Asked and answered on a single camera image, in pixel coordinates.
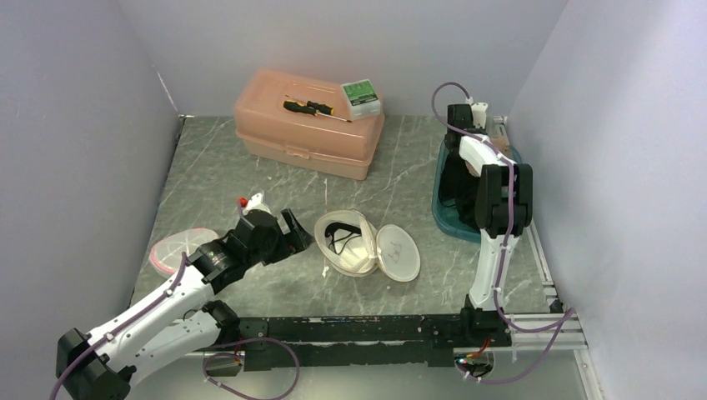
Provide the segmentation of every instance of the white wall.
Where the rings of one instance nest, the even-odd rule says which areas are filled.
[[[128,305],[178,118],[114,1],[3,2],[0,38],[0,397],[39,399]]]
[[[179,111],[223,116],[263,66],[370,78],[398,114],[430,114],[432,91],[458,80],[507,113],[567,0],[119,2]]]
[[[570,1],[510,113],[608,399],[707,398],[707,7]]]

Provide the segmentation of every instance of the screwdriver handle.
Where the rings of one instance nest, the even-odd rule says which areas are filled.
[[[333,115],[333,108],[326,104],[319,104],[318,102],[307,102],[307,107],[314,108],[322,114]]]
[[[300,103],[300,102],[295,102],[292,100],[285,100],[285,103],[283,103],[283,107],[291,111],[293,113],[305,113],[305,114],[310,114],[310,115],[317,115],[317,110],[311,107],[307,107],[306,105]]]

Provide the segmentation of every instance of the marble table top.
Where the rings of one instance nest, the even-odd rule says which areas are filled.
[[[326,212],[354,209],[377,228],[392,223],[417,243],[422,267],[412,282],[383,272],[347,277],[330,268],[316,244],[282,262],[251,268],[224,289],[241,317],[302,317],[458,313],[474,281],[477,243],[442,233],[430,203],[439,144],[445,129],[433,117],[387,116],[368,178],[355,181],[293,167],[248,153],[232,118],[187,119],[159,204],[149,248],[188,228],[219,235],[238,221],[236,202],[260,190],[274,212],[291,208],[309,232]],[[146,257],[133,303],[164,282]],[[510,261],[506,310],[546,313],[543,287],[528,235]]]

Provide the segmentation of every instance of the screwdriver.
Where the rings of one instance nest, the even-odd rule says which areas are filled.
[[[292,98],[295,102],[302,103],[304,104],[304,101],[298,100],[294,97],[290,97],[289,95],[285,95],[286,98]],[[307,101],[307,107],[314,108],[315,110],[319,111],[322,114],[326,115],[333,115],[333,108],[326,105],[326,104],[319,104],[318,102],[310,102],[309,100]]]
[[[304,105],[302,102],[295,102],[294,100],[285,100],[285,103],[283,103],[283,107],[291,111],[293,113],[304,113],[304,114],[310,114],[310,115],[322,115],[325,117],[333,118],[333,119],[338,119],[339,121],[344,121],[346,123],[351,123],[352,121],[350,119],[344,119],[344,118],[339,118],[335,117],[333,115],[328,115],[328,114],[322,114],[319,111],[315,110],[314,108],[307,107]]]

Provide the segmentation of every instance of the toolbox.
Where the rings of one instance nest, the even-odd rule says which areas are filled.
[[[384,115],[345,122],[289,111],[283,105],[292,98],[327,104],[334,116],[350,118],[340,84],[260,69],[233,106],[236,134],[248,151],[302,168],[365,179]]]

